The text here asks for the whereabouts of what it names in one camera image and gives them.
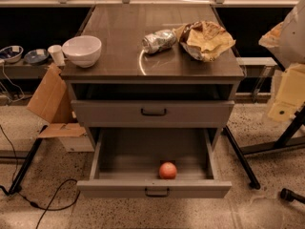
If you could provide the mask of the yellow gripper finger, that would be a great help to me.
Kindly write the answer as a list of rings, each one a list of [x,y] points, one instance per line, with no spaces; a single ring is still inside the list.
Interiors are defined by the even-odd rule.
[[[288,121],[304,103],[305,65],[292,63],[284,72],[276,70],[267,117],[277,122]]]

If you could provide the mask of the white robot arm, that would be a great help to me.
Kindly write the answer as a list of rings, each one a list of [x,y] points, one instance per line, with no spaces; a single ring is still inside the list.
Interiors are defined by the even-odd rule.
[[[300,0],[258,44],[267,48],[285,68],[274,73],[267,117],[287,121],[305,102],[305,0]]]

